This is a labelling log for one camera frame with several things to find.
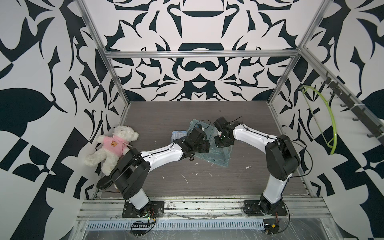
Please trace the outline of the teal ruler set case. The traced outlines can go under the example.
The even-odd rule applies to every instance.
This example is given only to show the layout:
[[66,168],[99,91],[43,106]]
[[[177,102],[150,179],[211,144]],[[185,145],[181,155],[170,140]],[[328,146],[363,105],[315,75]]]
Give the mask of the teal ruler set case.
[[203,159],[212,164],[227,168],[231,159],[233,146],[227,148],[217,148],[215,143],[215,136],[219,135],[218,130],[211,124],[209,120],[196,120],[190,122],[188,134],[195,128],[201,128],[205,134],[205,140],[209,140],[210,148],[208,153],[197,153],[196,157]]

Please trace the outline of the blue geometry set case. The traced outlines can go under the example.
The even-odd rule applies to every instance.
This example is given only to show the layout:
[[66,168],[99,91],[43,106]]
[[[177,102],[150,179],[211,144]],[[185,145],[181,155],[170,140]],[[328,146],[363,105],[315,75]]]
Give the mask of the blue geometry set case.
[[171,143],[179,143],[186,139],[188,136],[187,131],[173,131],[171,136]]

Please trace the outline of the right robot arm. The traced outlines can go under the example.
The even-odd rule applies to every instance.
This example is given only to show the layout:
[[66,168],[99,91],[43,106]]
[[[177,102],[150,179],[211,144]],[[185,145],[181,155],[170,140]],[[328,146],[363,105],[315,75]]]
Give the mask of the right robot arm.
[[244,212],[249,215],[275,214],[283,207],[283,192],[289,179],[301,164],[290,138],[286,135],[279,137],[268,135],[237,120],[229,122],[223,117],[218,118],[214,126],[220,133],[215,136],[217,148],[230,147],[235,141],[240,141],[266,155],[267,169],[270,173],[267,186],[258,202],[245,204]]

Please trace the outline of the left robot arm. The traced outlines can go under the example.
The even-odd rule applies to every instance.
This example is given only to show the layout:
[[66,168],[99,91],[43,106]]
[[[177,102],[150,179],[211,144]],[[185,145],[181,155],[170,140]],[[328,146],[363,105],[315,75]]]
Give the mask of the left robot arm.
[[166,164],[183,159],[193,160],[197,153],[208,153],[210,148],[206,133],[193,129],[187,136],[171,144],[148,152],[132,149],[111,172],[111,184],[138,212],[150,208],[150,199],[143,190],[148,174]]

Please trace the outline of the white teddy bear pink shirt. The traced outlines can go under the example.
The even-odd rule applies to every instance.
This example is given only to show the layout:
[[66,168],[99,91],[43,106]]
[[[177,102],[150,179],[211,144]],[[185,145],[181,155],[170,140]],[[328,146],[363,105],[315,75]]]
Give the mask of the white teddy bear pink shirt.
[[101,171],[105,176],[109,176],[117,166],[119,159],[130,151],[130,143],[137,141],[139,134],[128,126],[117,126],[114,128],[111,137],[99,135],[96,142],[101,144],[101,148],[93,154],[85,157],[86,166],[95,167],[103,162]]

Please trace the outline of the black yellow connector right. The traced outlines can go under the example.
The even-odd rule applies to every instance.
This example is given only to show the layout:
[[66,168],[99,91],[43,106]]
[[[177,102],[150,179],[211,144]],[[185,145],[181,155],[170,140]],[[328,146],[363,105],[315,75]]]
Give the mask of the black yellow connector right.
[[280,231],[280,223],[277,220],[264,220],[264,233],[275,235]]

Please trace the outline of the black glasses case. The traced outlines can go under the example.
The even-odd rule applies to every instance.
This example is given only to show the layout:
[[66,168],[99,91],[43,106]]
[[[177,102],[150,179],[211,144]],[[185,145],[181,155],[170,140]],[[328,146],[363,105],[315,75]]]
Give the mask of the black glasses case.
[[97,189],[99,190],[106,190],[112,185],[115,184],[115,179],[111,176],[103,176],[98,182],[97,182]]

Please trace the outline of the black connector left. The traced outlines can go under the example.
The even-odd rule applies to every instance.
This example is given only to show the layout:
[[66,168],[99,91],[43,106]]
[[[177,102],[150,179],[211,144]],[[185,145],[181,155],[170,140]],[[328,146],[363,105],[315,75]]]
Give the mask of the black connector left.
[[130,233],[136,236],[142,236],[149,233],[155,226],[156,222],[136,221],[131,225]]

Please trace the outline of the black hook rack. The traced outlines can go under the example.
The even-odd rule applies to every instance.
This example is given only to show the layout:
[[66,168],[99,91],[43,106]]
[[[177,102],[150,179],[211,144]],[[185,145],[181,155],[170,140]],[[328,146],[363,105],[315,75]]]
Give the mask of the black hook rack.
[[339,79],[332,79],[329,72],[320,74],[324,79],[322,86],[331,90],[330,101],[333,99],[341,102],[342,109],[347,109],[354,114],[353,121],[361,122],[369,131],[368,138],[376,138],[382,145],[384,144],[384,123],[358,99]]

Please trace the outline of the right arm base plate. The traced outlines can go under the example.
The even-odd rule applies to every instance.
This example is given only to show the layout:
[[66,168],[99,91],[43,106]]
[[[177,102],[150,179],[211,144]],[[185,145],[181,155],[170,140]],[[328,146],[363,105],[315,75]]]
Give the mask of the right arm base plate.
[[288,211],[282,200],[271,204],[267,200],[245,200],[243,211],[248,216],[287,216]]

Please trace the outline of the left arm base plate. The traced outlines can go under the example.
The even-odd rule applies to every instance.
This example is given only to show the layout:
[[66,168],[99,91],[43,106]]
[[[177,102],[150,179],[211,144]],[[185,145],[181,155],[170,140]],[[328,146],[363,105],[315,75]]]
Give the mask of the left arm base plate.
[[164,213],[164,201],[149,201],[143,209],[137,210],[131,202],[125,201],[122,218],[145,218],[145,217],[158,217]]

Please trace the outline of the green tube on wall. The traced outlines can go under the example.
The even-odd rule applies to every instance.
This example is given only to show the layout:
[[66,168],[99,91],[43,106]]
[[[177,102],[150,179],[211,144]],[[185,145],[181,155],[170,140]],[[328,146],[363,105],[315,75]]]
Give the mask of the green tube on wall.
[[[310,114],[314,119],[316,126],[318,127],[320,134],[323,140],[325,141],[326,146],[330,150],[330,155],[335,154],[338,145],[338,129],[336,124],[336,118],[330,103],[333,97],[326,99],[325,96],[319,90],[309,85],[302,85],[300,87],[300,91],[302,92],[305,103],[307,104],[310,110]],[[324,127],[325,124],[321,123],[320,119],[316,116],[316,113],[312,108],[312,103],[315,103],[317,100],[320,100],[323,103],[324,109],[327,112],[328,119],[326,120],[326,122],[329,123],[331,128],[331,136],[329,138],[326,137],[324,133],[325,131],[322,130],[322,127]]]

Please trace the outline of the aluminium frame rail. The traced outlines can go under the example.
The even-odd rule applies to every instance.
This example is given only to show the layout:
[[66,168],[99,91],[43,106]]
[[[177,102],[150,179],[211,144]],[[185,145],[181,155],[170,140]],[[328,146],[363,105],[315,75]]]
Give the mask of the aluminium frame rail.
[[[154,203],[163,202],[155,207],[158,219],[225,219],[246,217],[245,210],[252,206],[246,202],[258,204],[257,196],[208,196],[208,197],[154,197]],[[331,218],[331,213],[322,198],[289,195],[283,198],[283,208],[294,218]],[[77,221],[85,220],[122,220],[126,215],[137,217],[129,201],[117,198],[98,198],[84,201]]]

